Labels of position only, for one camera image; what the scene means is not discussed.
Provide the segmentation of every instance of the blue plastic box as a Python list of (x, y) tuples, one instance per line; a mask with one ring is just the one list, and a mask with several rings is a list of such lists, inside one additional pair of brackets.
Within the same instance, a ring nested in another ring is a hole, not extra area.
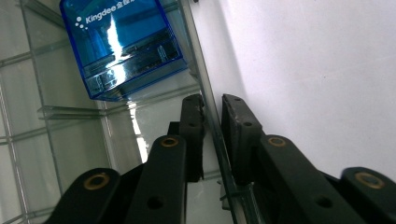
[(91, 99), (127, 99), (187, 68), (158, 0), (62, 0), (60, 8)]

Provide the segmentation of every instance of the glass panel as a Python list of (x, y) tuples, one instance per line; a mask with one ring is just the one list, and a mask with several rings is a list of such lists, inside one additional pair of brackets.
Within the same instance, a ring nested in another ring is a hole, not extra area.
[(44, 223), (52, 213), (53, 208), (34, 211), (28, 214), (28, 224)]
[(29, 51), (21, 8), (13, 0), (0, 5), (0, 30), (0, 60)]
[(82, 173), (109, 167), (99, 119), (49, 120), (49, 129), (63, 191)]
[(180, 121), (181, 103), (186, 96), (175, 96), (138, 108), (135, 108), (136, 104), (131, 104), (134, 131), (140, 133), (141, 141), (145, 143), (142, 146), (146, 146), (148, 154), (155, 139), (167, 134), (169, 122)]
[(21, 214), (18, 187), (11, 161), (8, 146), (0, 146), (0, 223)]
[(0, 69), (0, 82), (12, 133), (45, 127), (36, 111), (41, 107), (32, 61), (26, 60)]
[(61, 15), (61, 10), (59, 10), (59, 1), (53, 0), (38, 0), (39, 3), (44, 4), (46, 7), (50, 8), (52, 11)]
[(187, 189), (186, 223), (189, 224), (229, 224), (233, 218), (229, 211), (223, 210), (220, 200), (221, 180), (217, 178), (190, 183)]
[(141, 91), (130, 94), (128, 98), (130, 102), (143, 103), (159, 96), (169, 98), (180, 92), (197, 92), (198, 90), (198, 83), (190, 76), (189, 71), (185, 70), (160, 82), (154, 83)]
[(111, 133), (106, 141), (112, 168), (124, 174), (141, 164), (139, 146), (143, 139), (140, 133), (134, 132), (131, 112), (126, 110), (109, 115), (103, 122)]
[(27, 223), (26, 218), (23, 215), (12, 218), (11, 220), (5, 222), (4, 224), (24, 224)]
[(3, 142), (6, 142), (6, 129), (5, 129), (5, 123), (3, 121), (3, 110), (0, 110), (0, 144)]
[(21, 167), (24, 196), (29, 211), (54, 206), (59, 198), (58, 180), (46, 134), (14, 143)]
[(169, 23), (172, 26), (173, 32), (177, 37), (178, 44), (183, 52), (183, 57), (186, 62), (191, 65), (192, 64), (192, 52), (189, 46), (189, 42), (187, 41), (187, 32), (185, 29), (184, 21), (181, 18), (180, 11), (178, 10), (178, 4), (174, 0), (163, 0), (161, 1), (163, 7), (166, 11), (166, 18), (168, 18)]
[(26, 10), (26, 19), (45, 105), (95, 108), (84, 89), (64, 29), (30, 10)]

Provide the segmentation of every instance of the kingdee logo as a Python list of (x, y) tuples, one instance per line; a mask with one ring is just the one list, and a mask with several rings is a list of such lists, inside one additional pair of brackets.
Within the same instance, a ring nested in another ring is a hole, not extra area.
[(103, 11), (88, 16), (87, 18), (85, 18), (85, 25), (83, 24), (83, 20), (81, 17), (77, 17), (76, 18), (76, 26), (79, 26), (79, 28), (81, 29), (88, 29), (88, 27), (86, 27), (86, 25), (88, 25), (89, 23), (93, 22), (93, 21), (101, 21), (103, 17), (111, 14), (112, 12), (130, 4), (134, 2), (134, 0), (123, 0), (122, 2), (118, 2), (115, 6), (109, 7), (109, 8), (104, 8)]

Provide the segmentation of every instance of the white surface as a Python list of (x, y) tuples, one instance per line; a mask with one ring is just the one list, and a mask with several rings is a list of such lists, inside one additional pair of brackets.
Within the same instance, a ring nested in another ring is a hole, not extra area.
[(396, 3), (207, 1), (191, 10), (220, 111), (243, 97), (320, 170), (396, 180)]

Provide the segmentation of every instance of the black plastic bracket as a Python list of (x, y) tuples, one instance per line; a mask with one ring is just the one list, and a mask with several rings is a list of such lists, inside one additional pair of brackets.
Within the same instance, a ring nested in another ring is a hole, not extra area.
[(197, 182), (204, 178), (204, 101), (201, 94), (183, 99), (178, 134), (187, 143), (187, 181)]
[(186, 143), (177, 135), (158, 138), (124, 224), (184, 223), (186, 197)]
[(79, 176), (58, 202), (47, 224), (111, 223), (117, 206), (120, 175), (111, 169), (97, 168)]
[(396, 185), (365, 168), (341, 180), (318, 171), (289, 139), (266, 135), (248, 105), (223, 95), (222, 131), (236, 184), (253, 182), (268, 224), (396, 223)]

